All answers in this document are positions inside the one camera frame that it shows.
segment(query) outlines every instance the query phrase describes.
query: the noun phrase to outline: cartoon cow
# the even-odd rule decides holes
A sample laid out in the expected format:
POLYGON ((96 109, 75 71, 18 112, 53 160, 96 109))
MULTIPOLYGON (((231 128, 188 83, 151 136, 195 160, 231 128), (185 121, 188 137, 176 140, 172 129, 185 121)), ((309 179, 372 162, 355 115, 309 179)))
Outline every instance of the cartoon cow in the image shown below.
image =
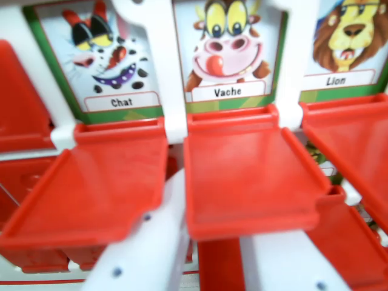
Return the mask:
POLYGON ((95 2, 90 19, 81 20, 72 10, 64 10, 62 15, 72 28, 72 43, 76 48, 72 63, 96 81, 94 92, 101 93, 104 86, 120 89, 129 81, 132 89, 143 88, 144 83, 139 79, 149 74, 140 65, 148 58, 136 46, 135 38, 127 39, 127 24, 118 16, 119 33, 113 32, 103 1, 95 2))
POLYGON ((209 0, 205 9, 196 7, 199 21, 194 28, 202 37, 194 49, 193 70, 185 91, 191 92, 202 80, 217 83, 244 82, 244 78, 265 78, 271 71, 262 60, 263 44, 253 24, 260 0, 247 8, 243 0, 209 0))

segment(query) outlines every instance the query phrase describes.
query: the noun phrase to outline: red plastic flap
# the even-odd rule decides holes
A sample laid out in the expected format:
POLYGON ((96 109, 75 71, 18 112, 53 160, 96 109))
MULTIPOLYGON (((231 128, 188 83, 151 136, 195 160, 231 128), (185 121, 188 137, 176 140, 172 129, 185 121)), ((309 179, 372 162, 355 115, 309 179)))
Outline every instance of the red plastic flap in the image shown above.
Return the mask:
POLYGON ((0 152, 54 148, 49 114, 5 40, 0 40, 0 68, 0 152))
POLYGON ((344 192, 320 200, 319 224, 308 231, 314 244, 333 264, 352 290, 388 290, 388 256, 344 192))
POLYGON ((274 106, 189 115, 187 223, 197 240, 309 229, 330 182, 274 106))
POLYGON ((302 127, 388 232, 388 96, 301 103, 302 127))
POLYGON ((39 180, 4 227, 0 246, 100 246, 125 238, 162 201, 163 120, 144 124, 142 130, 132 122, 119 129, 80 126, 77 147, 65 150, 39 180))

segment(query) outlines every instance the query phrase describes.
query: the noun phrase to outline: cow's tongue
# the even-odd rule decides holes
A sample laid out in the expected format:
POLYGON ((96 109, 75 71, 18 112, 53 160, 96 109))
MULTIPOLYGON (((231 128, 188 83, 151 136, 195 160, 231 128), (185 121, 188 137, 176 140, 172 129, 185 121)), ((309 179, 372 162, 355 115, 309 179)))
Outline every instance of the cow's tongue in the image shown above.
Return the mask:
POLYGON ((127 54, 127 50, 125 49, 125 47, 120 46, 120 47, 116 48, 113 51, 112 56, 109 59, 109 65, 106 68, 106 70, 109 70, 109 69, 115 67, 116 65, 118 65, 118 63, 121 62, 121 60, 125 58, 126 54, 127 54))
POLYGON ((341 57, 344 57, 344 59, 350 59, 354 57, 354 53, 355 53, 354 50, 352 50, 351 48, 348 48, 341 53, 341 57))
POLYGON ((224 76, 224 72, 222 68, 224 67, 224 60, 222 56, 214 55, 211 56, 206 61, 206 69, 210 75, 222 77, 224 76))

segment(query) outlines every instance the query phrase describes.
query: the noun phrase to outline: cartoon animal card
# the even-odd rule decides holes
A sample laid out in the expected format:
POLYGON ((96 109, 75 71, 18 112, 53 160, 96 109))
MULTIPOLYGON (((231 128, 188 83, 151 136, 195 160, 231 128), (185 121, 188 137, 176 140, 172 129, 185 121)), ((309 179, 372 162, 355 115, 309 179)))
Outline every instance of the cartoon animal card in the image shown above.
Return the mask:
POLYGON ((281 11, 261 0, 176 0, 187 102, 269 95, 281 11))
POLYGON ((376 84, 388 55, 388 0, 321 1, 304 90, 376 84))
POLYGON ((110 1, 57 2, 34 11, 82 112, 160 105, 146 32, 123 21, 110 1))

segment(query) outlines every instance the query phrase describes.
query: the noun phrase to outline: name label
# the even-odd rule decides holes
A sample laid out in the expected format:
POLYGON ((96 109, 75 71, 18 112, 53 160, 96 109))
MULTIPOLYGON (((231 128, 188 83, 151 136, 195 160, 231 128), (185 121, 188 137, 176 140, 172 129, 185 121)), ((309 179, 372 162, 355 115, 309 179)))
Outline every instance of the name label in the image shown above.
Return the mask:
POLYGON ((87 97, 84 102, 88 112, 112 111, 160 105, 158 95, 155 92, 87 97))
POLYGON ((309 75, 303 78, 303 90, 307 91, 369 85, 373 82, 374 76, 374 70, 309 75))
POLYGON ((198 102, 259 96, 265 94, 265 91, 266 83, 262 80, 236 84, 203 86, 193 89, 192 101, 198 102))

